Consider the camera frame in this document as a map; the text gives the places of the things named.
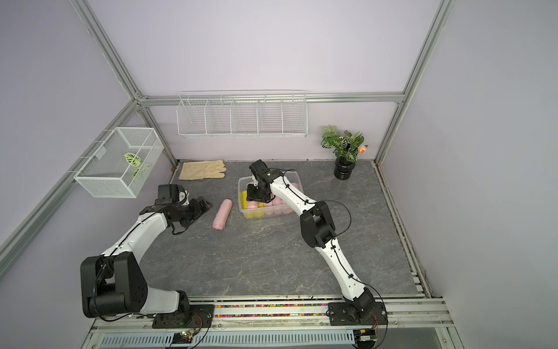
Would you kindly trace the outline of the yellow trash bag roll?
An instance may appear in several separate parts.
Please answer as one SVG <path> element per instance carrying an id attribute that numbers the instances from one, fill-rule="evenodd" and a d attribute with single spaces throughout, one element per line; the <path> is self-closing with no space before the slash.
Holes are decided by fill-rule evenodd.
<path id="1" fill-rule="evenodd" d="M 260 215 L 260 208 L 252 209 L 252 210 L 247 209 L 246 214 L 245 214 L 245 218 L 247 218 L 247 219 L 262 218 L 262 216 Z"/>
<path id="2" fill-rule="evenodd" d="M 244 191 L 242 192 L 241 196 L 242 196 L 242 201 L 241 201 L 241 203 L 242 203 L 242 209 L 243 209 L 243 210 L 246 210 L 246 209 L 248 209 L 247 191 L 244 190 Z"/>

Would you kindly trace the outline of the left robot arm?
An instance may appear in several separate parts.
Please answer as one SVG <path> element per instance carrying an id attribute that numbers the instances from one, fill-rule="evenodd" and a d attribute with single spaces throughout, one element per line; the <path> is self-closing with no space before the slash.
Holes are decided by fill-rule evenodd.
<path id="1" fill-rule="evenodd" d="M 202 196 L 191 199 L 181 185 L 158 187 L 154 204 L 145 207 L 133 226 L 102 254 L 80 266 L 82 311 L 87 318 L 113 322 L 125 316 L 176 316 L 190 319 L 190 302 L 183 291 L 148 285 L 140 261 L 165 231 L 177 235 L 206 214 L 212 204 Z"/>

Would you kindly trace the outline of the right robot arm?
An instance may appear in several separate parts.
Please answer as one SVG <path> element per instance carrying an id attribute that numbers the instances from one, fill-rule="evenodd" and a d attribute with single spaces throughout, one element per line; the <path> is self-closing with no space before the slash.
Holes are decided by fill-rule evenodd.
<path id="1" fill-rule="evenodd" d="M 343 296 L 330 302 L 326 314 L 332 326 L 388 324 L 382 296 L 361 281 L 341 250 L 330 209 L 324 201 L 311 199 L 286 178 L 286 172 L 270 168 L 262 160 L 249 166 L 253 183 L 247 186 L 249 202 L 270 203 L 281 199 L 299 216 L 302 238 L 330 267 Z"/>

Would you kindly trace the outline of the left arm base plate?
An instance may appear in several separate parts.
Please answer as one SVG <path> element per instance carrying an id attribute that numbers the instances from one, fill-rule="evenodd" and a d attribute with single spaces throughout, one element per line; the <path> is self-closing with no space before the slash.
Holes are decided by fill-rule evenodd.
<path id="1" fill-rule="evenodd" d="M 213 304 L 190 304 L 186 312 L 157 314 L 153 319 L 153 329 L 204 329 L 212 325 L 215 306 Z"/>

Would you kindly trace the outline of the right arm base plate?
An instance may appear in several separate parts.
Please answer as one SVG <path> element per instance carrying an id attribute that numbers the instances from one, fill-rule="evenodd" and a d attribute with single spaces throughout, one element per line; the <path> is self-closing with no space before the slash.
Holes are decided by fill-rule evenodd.
<path id="1" fill-rule="evenodd" d="M 385 304 L 375 302 L 364 308 L 346 302 L 330 302 L 325 313 L 331 326 L 379 326 L 387 325 L 388 317 Z"/>

